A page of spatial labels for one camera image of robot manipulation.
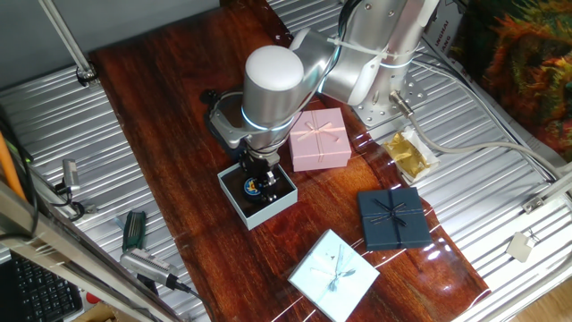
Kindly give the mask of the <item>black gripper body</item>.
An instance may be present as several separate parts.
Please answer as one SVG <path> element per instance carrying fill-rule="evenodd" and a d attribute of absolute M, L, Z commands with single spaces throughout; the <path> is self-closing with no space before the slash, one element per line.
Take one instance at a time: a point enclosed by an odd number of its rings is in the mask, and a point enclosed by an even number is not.
<path fill-rule="evenodd" d="M 281 157 L 276 151 L 273 153 L 258 154 L 251 150 L 244 150 L 239 154 L 239 164 L 247 178 L 258 180 L 275 180 L 275 168 Z"/>

